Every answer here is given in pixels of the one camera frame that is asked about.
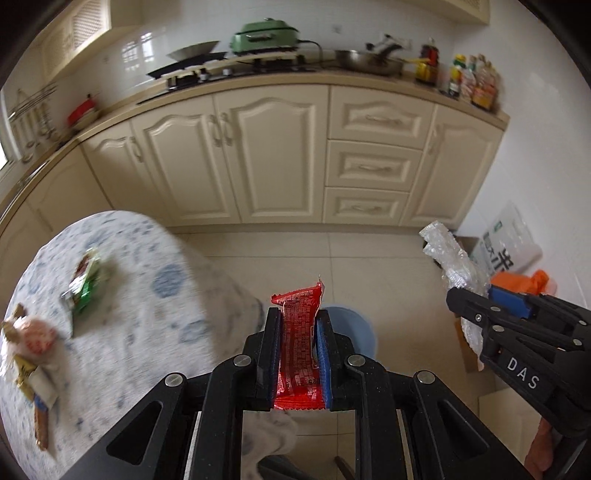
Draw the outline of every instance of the screw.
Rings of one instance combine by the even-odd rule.
[[[248,355],[237,355],[234,357],[234,365],[237,367],[248,367],[252,362]]]
[[[435,382],[435,375],[433,375],[429,370],[422,370],[417,373],[417,378],[419,382],[424,383],[425,385],[431,385]]]
[[[361,355],[351,355],[347,359],[347,363],[352,367],[362,367],[365,365],[365,358]]]
[[[170,374],[164,379],[164,385],[167,387],[178,387],[181,383],[183,383],[183,377],[179,374]]]

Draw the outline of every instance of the green electric grill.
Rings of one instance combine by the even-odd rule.
[[[236,55],[266,51],[293,51],[298,46],[298,31],[283,20],[266,18],[262,22],[244,25],[234,34],[230,48]]]

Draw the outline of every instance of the blue bucket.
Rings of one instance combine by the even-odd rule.
[[[377,340],[365,317],[342,305],[322,305],[320,308],[328,310],[333,330],[351,339],[355,353],[375,359]]]

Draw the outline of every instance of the tablecloth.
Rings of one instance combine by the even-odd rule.
[[[60,303],[85,251],[95,247],[110,278],[76,320]],[[7,316],[22,303],[58,331],[51,377],[60,394],[50,410],[50,447],[38,449],[33,409],[13,382],[0,380],[0,411],[14,455],[31,480],[62,476],[141,397],[170,372],[210,372],[240,353],[263,327],[262,304],[223,271],[148,217],[103,212],[42,247],[23,273]],[[296,427],[280,411],[245,416],[243,478],[285,453]]]

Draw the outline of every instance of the red container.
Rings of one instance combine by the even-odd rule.
[[[91,110],[96,107],[95,101],[89,95],[88,98],[82,102],[76,109],[68,116],[68,125],[71,127],[74,125],[82,115],[84,115],[88,110]]]

